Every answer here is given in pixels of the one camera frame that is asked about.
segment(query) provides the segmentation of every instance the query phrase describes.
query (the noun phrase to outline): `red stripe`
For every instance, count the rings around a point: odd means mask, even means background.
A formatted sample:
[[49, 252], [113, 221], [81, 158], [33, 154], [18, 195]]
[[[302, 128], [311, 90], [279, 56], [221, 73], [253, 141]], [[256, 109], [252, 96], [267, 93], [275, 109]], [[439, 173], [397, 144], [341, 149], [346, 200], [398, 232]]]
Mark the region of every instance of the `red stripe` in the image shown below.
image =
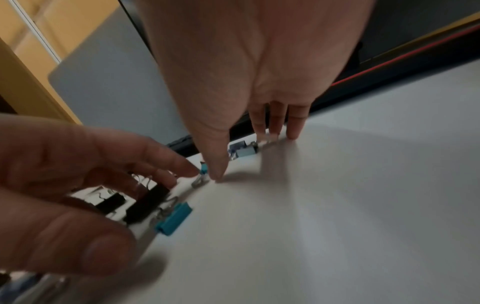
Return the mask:
[[398, 57], [396, 57], [396, 58], [393, 58], [393, 59], [391, 59], [391, 60], [389, 60], [389, 61], [386, 61], [386, 62], [384, 62], [384, 63], [381, 63], [381, 64], [377, 65], [377, 66], [374, 66], [374, 67], [372, 67], [372, 68], [369, 68], [369, 69], [367, 69], [367, 70], [365, 70], [365, 71], [361, 71], [360, 73], [357, 73], [357, 74], [355, 74], [355, 75], [352, 75], [352, 76], [349, 76], [349, 77], [344, 78], [344, 79], [342, 79], [342, 80], [339, 80], [339, 81], [337, 81], [337, 82], [334, 82], [334, 83], [332, 83], [331, 86], [332, 86], [332, 87], [333, 87], [333, 86], [336, 86], [337, 84], [340, 84], [340, 83], [345, 82], [345, 81], [347, 81], [347, 80], [350, 80], [350, 79], [352, 79], [352, 78], [358, 77], [358, 76], [360, 76], [360, 75], [366, 74], [366, 73], [371, 72], [371, 71], [373, 71], [373, 70], [375, 70], [375, 69], [378, 69], [378, 68], [384, 67], [384, 66], [386, 66], [386, 65], [392, 64], [392, 63], [394, 63], [394, 62], [396, 62], [396, 61], [399, 61], [399, 60], [402, 60], [402, 59], [404, 59], [404, 58], [410, 57], [410, 56], [415, 55], [415, 54], [417, 54], [417, 53], [423, 52], [423, 51], [428, 50], [428, 49], [430, 49], [430, 48], [433, 48], [433, 47], [435, 47], [435, 46], [441, 45], [441, 44], [443, 44], [443, 43], [445, 43], [445, 42], [447, 42], [447, 41], [450, 41], [450, 40], [452, 40], [452, 39], [455, 39], [455, 38], [464, 36], [464, 35], [469, 34], [469, 33], [471, 33], [471, 32], [475, 32], [475, 31], [477, 31], [478, 29], [480, 29], [480, 25], [475, 26], [475, 27], [472, 27], [472, 28], [467, 29], [467, 30], [464, 30], [463, 32], [458, 32], [458, 33], [452, 34], [451, 36], [448, 36], [448, 37], [445, 37], [445, 38], [443, 38], [443, 39], [440, 39], [440, 40], [438, 40], [438, 41], [436, 41], [436, 42], [433, 42], [433, 43], [431, 43], [431, 44], [429, 44], [429, 45], [426, 45], [426, 46], [423, 46], [423, 47], [418, 48], [418, 49], [416, 49], [416, 50], [410, 51], [410, 52], [408, 52], [408, 53], [406, 53], [406, 54], [400, 55], [400, 56], [398, 56]]

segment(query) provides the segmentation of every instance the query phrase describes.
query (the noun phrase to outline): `hand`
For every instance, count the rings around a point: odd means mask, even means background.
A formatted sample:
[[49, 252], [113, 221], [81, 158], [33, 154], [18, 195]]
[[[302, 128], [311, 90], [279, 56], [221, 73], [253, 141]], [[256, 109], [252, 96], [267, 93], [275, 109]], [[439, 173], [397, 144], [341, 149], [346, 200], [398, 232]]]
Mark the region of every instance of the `hand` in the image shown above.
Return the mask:
[[333, 82], [374, 0], [136, 0], [152, 51], [213, 179], [248, 109], [257, 135], [296, 139]]
[[0, 115], [0, 269], [106, 275], [126, 267], [135, 239], [67, 195], [104, 185], [136, 197], [127, 174], [174, 187], [198, 169], [146, 137]]

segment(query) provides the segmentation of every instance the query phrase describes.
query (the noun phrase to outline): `table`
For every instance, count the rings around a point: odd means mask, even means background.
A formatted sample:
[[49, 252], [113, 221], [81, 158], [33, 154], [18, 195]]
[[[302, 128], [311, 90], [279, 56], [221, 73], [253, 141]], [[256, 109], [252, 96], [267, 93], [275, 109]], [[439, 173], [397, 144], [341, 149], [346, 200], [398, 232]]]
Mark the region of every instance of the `table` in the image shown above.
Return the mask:
[[478, 302], [479, 81], [475, 61], [403, 82], [309, 118], [222, 183], [183, 180], [193, 213], [171, 237], [144, 232], [136, 267], [60, 302]]

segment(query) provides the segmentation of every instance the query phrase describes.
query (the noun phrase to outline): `white surface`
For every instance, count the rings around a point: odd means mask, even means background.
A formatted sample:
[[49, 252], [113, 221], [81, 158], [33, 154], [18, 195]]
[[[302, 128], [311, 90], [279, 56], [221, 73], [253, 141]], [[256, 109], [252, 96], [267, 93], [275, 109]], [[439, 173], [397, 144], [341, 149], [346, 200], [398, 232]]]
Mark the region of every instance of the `white surface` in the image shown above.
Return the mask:
[[223, 183], [183, 181], [173, 236], [62, 302], [479, 302], [479, 82], [474, 62], [363, 97]]

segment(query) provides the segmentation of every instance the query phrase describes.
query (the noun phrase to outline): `yellow wooden panel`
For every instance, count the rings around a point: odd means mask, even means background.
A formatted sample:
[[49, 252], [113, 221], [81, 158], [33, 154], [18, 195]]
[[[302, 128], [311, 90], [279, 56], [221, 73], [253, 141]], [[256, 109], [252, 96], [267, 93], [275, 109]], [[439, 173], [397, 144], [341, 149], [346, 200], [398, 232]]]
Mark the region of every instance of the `yellow wooden panel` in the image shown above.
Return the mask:
[[27, 27], [7, 0], [0, 0], [0, 39], [12, 45]]
[[15, 53], [48, 91], [49, 96], [53, 97], [56, 106], [69, 117], [69, 120], [80, 123], [80, 120], [50, 85], [48, 75], [57, 65], [36, 37], [30, 32], [27, 33], [17, 46]]
[[40, 116], [77, 122], [0, 40], [0, 95], [20, 115]]
[[43, 4], [47, 4], [52, 0], [17, 0], [21, 7], [25, 10], [25, 12], [30, 16], [30, 18], [34, 18], [35, 15], [39, 12], [40, 8]]
[[36, 24], [64, 58], [118, 7], [117, 0], [52, 0]]

